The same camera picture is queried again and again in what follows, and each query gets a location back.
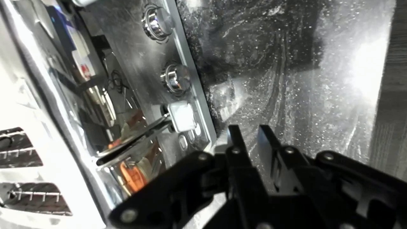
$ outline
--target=scratched metal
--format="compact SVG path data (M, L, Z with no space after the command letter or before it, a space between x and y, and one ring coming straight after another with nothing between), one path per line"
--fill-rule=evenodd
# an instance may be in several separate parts
M92 4L88 13L109 41L149 123L161 116L153 111L153 107L175 100L162 89L158 75L169 64L180 61L172 39L157 43L143 33L141 18L144 4L138 0L101 0ZM165 153L165 164L179 160L181 154L176 135L162 134L158 136L158 141Z
M240 125L251 149L268 123L310 155L367 163L394 5L177 0L217 131Z

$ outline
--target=stainless steel panel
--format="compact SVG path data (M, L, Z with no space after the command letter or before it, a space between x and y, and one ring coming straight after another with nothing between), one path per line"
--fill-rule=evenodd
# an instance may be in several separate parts
M314 155L369 158L395 1L194 1L177 8L223 135L258 123Z
M397 1L375 135L371 164L407 181L407 1Z
M165 42L152 41L144 34L141 19L143 6L147 2L165 8L171 15L174 28ZM213 142L216 140L214 128L174 1L170 4L158 0L104 0L93 2L88 14L97 19L123 71L128 76L147 122L151 123L161 116L161 113L153 112L155 106L188 100L194 109L197 122L200 125L200 132L205 135L202 137L202 142L205 142L202 145ZM188 67L190 92L171 94L163 89L160 75L171 64L183 64ZM167 165L171 165L183 154L176 137L177 134L170 132L157 136Z

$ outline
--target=metal surface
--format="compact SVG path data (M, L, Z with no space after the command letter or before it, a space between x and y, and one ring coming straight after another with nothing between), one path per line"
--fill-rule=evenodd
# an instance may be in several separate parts
M407 1L397 1L372 139L371 164L407 181Z
M132 134L128 139L125 139L120 145L114 149L102 151L100 158L96 160L96 165L106 165L111 163L118 163L119 160L124 159L123 156L128 156L132 153L132 148L137 144L147 142L149 144L149 139L156 136L163 128L167 128L170 125L169 117L162 116L161 118L156 120L139 134Z
M161 81L170 93L184 93L190 88L189 71L181 65L169 65L161 74Z
M0 130L20 127L35 149L43 165L39 168L0 169L1 178L3 178L1 182L53 183L63 195L64 201L74 216L67 217L0 209L1 219L32 228L102 226L104 224L99 210L88 192L87 181L79 172L76 160L71 155L71 150L59 135L53 120L45 112L46 106L54 106L54 108L64 111L60 107L63 103L60 103L55 88L52 88L54 103L44 104L38 94L46 93L48 90L38 92L30 78L30 74L49 76L48 74L52 72L46 71L46 61L41 56L43 53L39 51L38 43L35 43L34 39L34 34L38 34L34 32L38 30L29 29L31 24L25 24L13 4L15 1L1 1L0 38L2 46L0 48L0 103L2 111Z
M163 8L147 4L142 11L142 28L152 41L165 42L171 33L171 19Z
M394 6L179 0L216 130L237 123L251 149L256 125L268 123L307 154L367 163Z
M174 28L166 42L157 43L144 34L141 22L144 4L162 6L170 14ZM204 139L199 146L213 142L216 140L214 128L194 62L183 34L175 4L158 0L143 2L104 0L92 4L90 14L99 20L102 33L106 36L111 50L128 76L128 81L135 93L147 122L153 122L160 117L152 112L153 106L186 100L190 103L197 117L195 121L200 126L199 135ZM171 64L186 66L190 74L190 90L186 93L170 94L161 90L162 83L160 75ZM176 134L167 132L157 137L163 151L165 164L170 165L181 156L175 154L175 151L179 151L176 137Z

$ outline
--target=screw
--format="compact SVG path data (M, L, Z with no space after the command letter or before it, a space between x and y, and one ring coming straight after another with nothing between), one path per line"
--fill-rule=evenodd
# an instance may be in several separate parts
M268 223L259 223L255 229L272 229L272 226Z
M188 140L184 135L177 136L179 148L184 151L189 148Z
M334 158L333 158L333 154L330 154L330 153L325 153L324 158L325 158L326 160L333 160L333 159L334 159Z
M207 160L209 156L205 153L199 154L199 160Z
M195 140L195 134L194 134L193 130L188 131L188 132L186 132L186 136L188 136L188 139L189 139L190 141L194 141L194 140Z
M293 154L294 150L293 150L292 148L286 148L284 151L286 151L287 154Z
M232 148L231 153L240 154L240 149L238 148Z
M121 223L127 223L128 224L128 223L135 221L137 216L138 216L138 212L134 209L125 209L121 212L119 219L121 220Z

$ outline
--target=chrome surface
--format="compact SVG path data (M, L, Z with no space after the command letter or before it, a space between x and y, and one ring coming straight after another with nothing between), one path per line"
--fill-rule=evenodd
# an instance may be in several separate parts
M174 28L171 28L171 34L167 37L167 41L158 43L151 41L144 34L139 19L142 18L146 4L161 6L171 16ZM161 113L156 112L156 106L186 100L191 104L197 116L195 122L200 126L199 136L202 142L199 142L199 148L214 142L214 128L207 109L199 78L194 69L194 62L191 58L188 58L190 57L190 52L184 39L177 13L174 14L174 9L169 9L166 2L158 0L102 0L92 4L88 14L99 22L100 29L111 44L113 52L120 62L124 74L128 76L129 86L134 90L146 122L151 123L160 118ZM183 94L171 94L162 90L160 75L170 64L186 66L190 74L190 90ZM165 164L171 165L183 156L183 154L176 154L180 151L176 144L176 134L163 131L157 139L163 153Z
M170 93L184 93L190 88L189 71L181 65L169 65L161 74L161 81Z
M74 228L78 225L101 228L104 223L88 192L87 181L83 179L57 126L50 116L48 116L46 104L39 99L39 92L29 76L32 71L30 71L26 65L32 67L34 74L41 76L49 76L48 74L50 71L46 71L46 61L35 43L35 30L30 30L29 25L24 23L13 5L15 2L16 1L7 0L1 1L0 39L2 46L0 47L0 103L2 112L0 130L20 127L35 149L43 165L2 168L0 169L0 177L3 178L1 182L54 183L74 216L45 215L1 207L0 217L31 228ZM59 100L59 94L54 88L52 89L54 108L64 111L60 107L63 103Z
M165 9L147 4L143 6L142 28L152 41L165 42L171 33L172 22Z
M125 195L109 170L95 165L99 155L96 148L109 144L104 136L109 125L99 122L100 116L83 118L96 114L100 107L91 103L86 93L81 95L76 92L79 86L74 81L77 71L74 75L72 69L77 62L68 56L74 52L63 52L59 39L63 27L58 27L58 20L50 16L64 13L58 5L43 5L39 0L3 0L1 4L0 103L3 109L0 131L20 127L32 145L26 148L26 153L20 149L3 153L29 154L29 150L35 149L43 167L3 168L0 169L0 177L2 182L10 183L54 183L72 212L67 219L0 209L1 219L32 228L102 228L106 214ZM93 50L88 51L88 60L95 60ZM101 62L92 67L102 76L99 66L102 66ZM113 92L107 92L107 95L121 99Z
M371 164L407 181L407 1L397 1L378 100Z
M162 130L167 128L169 125L169 116L162 116L161 118L146 126L139 132L137 131L130 134L130 136L125 139L121 144L119 144L116 148L101 151L99 159L96 160L96 165L111 165L123 160L129 154L134 154L134 151L138 151L135 153L138 158L143 156L147 150L139 150L137 148L141 145L151 145L149 140L153 139Z

